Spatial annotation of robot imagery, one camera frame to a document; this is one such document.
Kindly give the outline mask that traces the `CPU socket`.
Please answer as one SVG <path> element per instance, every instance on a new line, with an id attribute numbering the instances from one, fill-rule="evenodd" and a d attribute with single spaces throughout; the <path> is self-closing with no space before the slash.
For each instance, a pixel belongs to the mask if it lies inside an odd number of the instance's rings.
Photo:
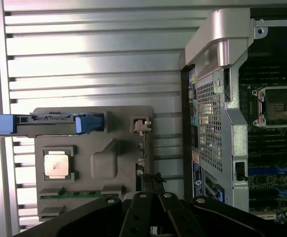
<path id="1" fill-rule="evenodd" d="M 287 86 L 265 86 L 251 93 L 257 98 L 257 118 L 253 126 L 287 128 Z"/>

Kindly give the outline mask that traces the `grey plastic parts rack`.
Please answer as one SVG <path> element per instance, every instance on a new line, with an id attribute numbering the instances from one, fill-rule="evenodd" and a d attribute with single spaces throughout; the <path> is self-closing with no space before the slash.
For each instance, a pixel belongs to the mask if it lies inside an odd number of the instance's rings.
<path id="1" fill-rule="evenodd" d="M 41 194 L 65 191 L 101 191 L 103 196 L 124 198 L 140 192 L 142 178 L 136 177 L 141 141 L 133 133 L 134 118 L 149 117 L 150 106 L 37 108 L 36 114 L 95 113 L 104 114 L 105 129 L 71 136 L 38 136 L 35 138 L 37 212 L 40 221 L 71 211 L 96 198 L 40 199 Z M 153 172 L 153 133 L 150 132 L 150 172 Z M 44 156 L 69 156 L 69 175 L 49 177 L 44 173 Z"/>

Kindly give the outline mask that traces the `open dark grey PC case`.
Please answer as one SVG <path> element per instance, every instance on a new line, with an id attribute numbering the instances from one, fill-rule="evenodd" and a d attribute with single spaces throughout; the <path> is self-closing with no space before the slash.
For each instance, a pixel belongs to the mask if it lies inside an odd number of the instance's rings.
<path id="1" fill-rule="evenodd" d="M 239 69 L 249 55 L 287 55 L 287 7 L 223 8 L 202 23 L 180 55 L 184 194 L 249 211 L 248 124 Z"/>

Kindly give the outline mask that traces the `hard disk blue carrier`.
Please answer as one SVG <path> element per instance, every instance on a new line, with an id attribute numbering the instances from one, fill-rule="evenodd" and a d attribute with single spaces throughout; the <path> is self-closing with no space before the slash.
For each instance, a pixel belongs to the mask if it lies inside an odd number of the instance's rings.
<path id="1" fill-rule="evenodd" d="M 0 137 L 71 136 L 104 129 L 104 114 L 0 114 Z"/>

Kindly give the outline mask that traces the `long blue expansion slot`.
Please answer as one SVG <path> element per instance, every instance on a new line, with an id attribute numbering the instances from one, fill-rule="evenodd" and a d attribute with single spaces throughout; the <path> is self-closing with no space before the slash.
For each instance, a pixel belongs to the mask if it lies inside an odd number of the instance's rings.
<path id="1" fill-rule="evenodd" d="M 258 168 L 249 168 L 248 175 L 282 175 L 287 173 L 287 167 L 258 167 Z"/>

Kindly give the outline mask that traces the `silver CPU chip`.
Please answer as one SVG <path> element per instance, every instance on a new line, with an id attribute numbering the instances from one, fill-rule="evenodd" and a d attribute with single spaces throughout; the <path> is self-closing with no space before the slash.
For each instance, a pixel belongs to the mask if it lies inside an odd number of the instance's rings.
<path id="1" fill-rule="evenodd" d="M 66 154 L 45 155 L 44 173 L 49 177 L 65 177 L 69 175 L 69 156 Z"/>

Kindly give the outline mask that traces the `green motherboard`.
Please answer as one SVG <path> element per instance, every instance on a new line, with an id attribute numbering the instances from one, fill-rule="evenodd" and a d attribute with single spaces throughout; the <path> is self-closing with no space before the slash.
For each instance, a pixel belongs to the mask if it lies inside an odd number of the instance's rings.
<path id="1" fill-rule="evenodd" d="M 287 86 L 287 55 L 249 55 L 239 69 L 240 110 L 248 124 L 248 169 L 287 167 L 287 128 L 259 128 L 257 98 L 252 91 L 265 86 Z M 287 223 L 287 196 L 275 187 L 287 188 L 287 173 L 248 175 L 249 211 L 263 219 Z"/>

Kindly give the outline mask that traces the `green RAM stick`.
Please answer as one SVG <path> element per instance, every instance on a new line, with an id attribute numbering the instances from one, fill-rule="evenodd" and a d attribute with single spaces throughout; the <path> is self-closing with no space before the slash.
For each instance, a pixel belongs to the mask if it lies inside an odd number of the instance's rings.
<path id="1" fill-rule="evenodd" d="M 69 198 L 99 198 L 102 196 L 101 191 L 65 191 L 41 194 L 40 199 L 69 199 Z"/>

